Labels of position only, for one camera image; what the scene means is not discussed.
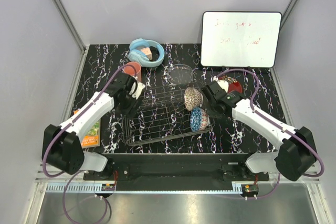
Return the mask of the blue triangle pattern bowl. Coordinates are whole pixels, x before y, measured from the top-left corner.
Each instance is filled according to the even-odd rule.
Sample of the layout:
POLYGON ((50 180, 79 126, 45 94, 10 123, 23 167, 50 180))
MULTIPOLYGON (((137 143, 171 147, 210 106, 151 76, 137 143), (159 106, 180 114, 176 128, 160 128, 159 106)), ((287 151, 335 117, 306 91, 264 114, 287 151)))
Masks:
POLYGON ((191 111, 190 126, 193 132, 204 130, 209 123, 209 116, 203 109, 196 107, 191 111))

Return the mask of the beige patterned bowl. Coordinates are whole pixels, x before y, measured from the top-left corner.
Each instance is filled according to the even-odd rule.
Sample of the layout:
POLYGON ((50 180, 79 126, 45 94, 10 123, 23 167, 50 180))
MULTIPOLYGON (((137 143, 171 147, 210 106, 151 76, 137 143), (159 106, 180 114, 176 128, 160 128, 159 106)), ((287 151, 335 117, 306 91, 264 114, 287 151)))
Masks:
POLYGON ((196 107, 201 107, 203 103, 203 95, 196 88, 188 87, 184 92, 184 105, 188 111, 196 107))

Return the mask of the black wire dish rack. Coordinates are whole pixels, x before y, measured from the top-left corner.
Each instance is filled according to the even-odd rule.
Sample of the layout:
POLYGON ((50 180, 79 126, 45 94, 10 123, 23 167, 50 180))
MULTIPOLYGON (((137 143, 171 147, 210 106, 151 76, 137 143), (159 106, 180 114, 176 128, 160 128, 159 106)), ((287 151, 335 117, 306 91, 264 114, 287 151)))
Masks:
POLYGON ((134 118, 123 117, 123 142, 128 146, 139 146, 176 138, 206 133, 215 125, 192 131, 191 112, 184 105, 184 93, 188 87, 201 90, 202 82, 145 88, 142 104, 134 118))

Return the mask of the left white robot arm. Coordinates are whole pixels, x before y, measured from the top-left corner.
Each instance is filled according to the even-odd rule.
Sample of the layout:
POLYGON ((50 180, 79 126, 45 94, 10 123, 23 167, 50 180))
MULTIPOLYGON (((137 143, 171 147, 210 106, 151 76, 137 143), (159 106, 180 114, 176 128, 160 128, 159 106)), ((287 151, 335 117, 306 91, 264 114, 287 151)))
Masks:
POLYGON ((113 167, 102 154, 87 152, 81 143, 89 130, 106 113, 120 110, 121 114, 133 117, 137 112, 145 85, 132 77, 125 81, 114 81, 92 98, 72 117, 59 126, 49 125, 44 131, 43 139, 43 172, 49 177, 56 177, 47 171, 49 164, 60 172, 69 175, 83 171, 94 171, 99 178, 109 179, 113 175, 113 167))

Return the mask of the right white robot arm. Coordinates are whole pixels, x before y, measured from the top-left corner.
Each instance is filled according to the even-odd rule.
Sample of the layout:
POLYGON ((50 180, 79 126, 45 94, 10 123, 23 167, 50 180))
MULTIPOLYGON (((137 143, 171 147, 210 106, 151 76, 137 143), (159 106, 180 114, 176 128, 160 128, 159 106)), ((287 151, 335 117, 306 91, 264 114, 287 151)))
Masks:
POLYGON ((276 120, 255 107, 238 91, 228 91, 228 83, 215 80, 202 88, 204 99, 215 115, 229 116, 263 136, 275 147, 275 152, 253 153, 238 167, 239 176, 250 180, 257 173, 280 173, 290 181, 297 181, 317 161, 312 132, 296 129, 276 120))

